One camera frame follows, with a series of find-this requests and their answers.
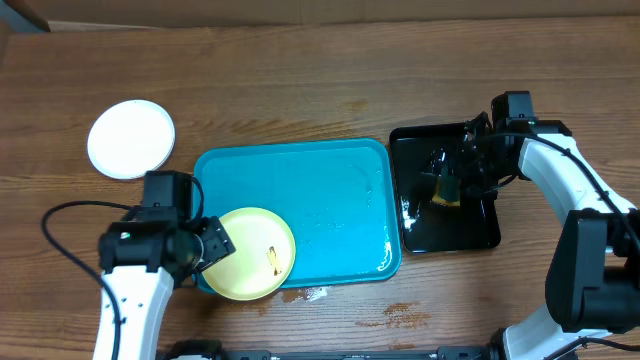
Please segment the yellow plate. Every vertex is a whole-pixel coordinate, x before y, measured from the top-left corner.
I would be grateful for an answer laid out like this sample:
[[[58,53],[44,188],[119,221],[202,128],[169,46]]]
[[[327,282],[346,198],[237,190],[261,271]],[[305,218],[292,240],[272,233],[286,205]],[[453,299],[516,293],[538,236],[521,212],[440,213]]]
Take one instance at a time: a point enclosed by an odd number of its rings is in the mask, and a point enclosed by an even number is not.
[[[233,210],[220,218],[235,252],[202,272],[217,294],[252,301],[277,290],[292,271],[296,244],[287,223],[256,207]]]

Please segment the yellow green sponge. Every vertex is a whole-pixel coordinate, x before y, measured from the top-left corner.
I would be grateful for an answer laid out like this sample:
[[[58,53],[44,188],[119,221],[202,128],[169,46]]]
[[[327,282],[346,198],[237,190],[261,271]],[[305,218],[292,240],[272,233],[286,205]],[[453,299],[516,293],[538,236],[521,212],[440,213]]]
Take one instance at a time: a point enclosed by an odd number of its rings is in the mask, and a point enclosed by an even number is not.
[[[447,167],[443,167],[437,177],[432,201],[448,207],[460,206],[459,178],[452,175]]]

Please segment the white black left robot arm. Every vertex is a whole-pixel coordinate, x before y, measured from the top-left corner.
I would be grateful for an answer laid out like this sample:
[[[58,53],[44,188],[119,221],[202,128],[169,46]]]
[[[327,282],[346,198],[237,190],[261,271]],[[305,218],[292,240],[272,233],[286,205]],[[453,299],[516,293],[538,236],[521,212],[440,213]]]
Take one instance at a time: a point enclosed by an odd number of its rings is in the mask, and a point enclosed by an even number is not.
[[[217,217],[114,222],[99,241],[104,282],[95,359],[153,359],[174,289],[236,252]]]

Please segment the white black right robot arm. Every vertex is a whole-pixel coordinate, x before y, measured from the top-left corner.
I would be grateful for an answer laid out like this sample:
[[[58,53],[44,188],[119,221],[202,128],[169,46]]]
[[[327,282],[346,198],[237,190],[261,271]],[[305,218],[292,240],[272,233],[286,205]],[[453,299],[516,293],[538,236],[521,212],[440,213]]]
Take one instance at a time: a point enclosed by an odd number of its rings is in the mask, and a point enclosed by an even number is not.
[[[495,194],[499,180],[533,182],[562,225],[545,280],[545,303],[499,330],[487,359],[560,359],[639,325],[639,210],[587,163],[560,121],[533,114],[457,125],[457,185],[443,190]]]

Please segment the black plastic tray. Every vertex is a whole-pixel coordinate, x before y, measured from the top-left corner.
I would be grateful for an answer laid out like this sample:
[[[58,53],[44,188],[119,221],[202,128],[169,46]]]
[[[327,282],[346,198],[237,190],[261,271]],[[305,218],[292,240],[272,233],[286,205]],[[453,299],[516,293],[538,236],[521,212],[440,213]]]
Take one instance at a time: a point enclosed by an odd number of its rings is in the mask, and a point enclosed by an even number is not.
[[[462,135],[461,123],[401,127],[389,135],[400,235],[411,253],[491,249],[501,242],[497,194],[462,197],[459,207],[432,201],[445,156]]]

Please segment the teal plastic tray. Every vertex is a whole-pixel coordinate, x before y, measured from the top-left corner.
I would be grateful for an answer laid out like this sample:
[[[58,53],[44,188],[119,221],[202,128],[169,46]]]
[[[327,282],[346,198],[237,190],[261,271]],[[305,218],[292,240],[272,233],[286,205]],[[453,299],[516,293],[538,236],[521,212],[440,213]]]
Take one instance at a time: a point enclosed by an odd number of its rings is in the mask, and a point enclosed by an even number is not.
[[[207,216],[258,207],[296,241],[284,288],[384,281],[402,261],[389,155],[357,138],[212,149],[194,167]]]

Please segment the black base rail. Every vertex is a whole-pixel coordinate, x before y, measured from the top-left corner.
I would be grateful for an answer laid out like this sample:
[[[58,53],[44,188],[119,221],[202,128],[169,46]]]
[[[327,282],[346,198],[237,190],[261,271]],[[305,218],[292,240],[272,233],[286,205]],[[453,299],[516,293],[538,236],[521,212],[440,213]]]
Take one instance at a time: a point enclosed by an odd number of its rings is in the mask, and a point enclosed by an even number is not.
[[[336,351],[272,353],[268,350],[224,350],[219,341],[186,340],[158,351],[155,360],[500,360],[494,345],[441,346],[436,350]]]

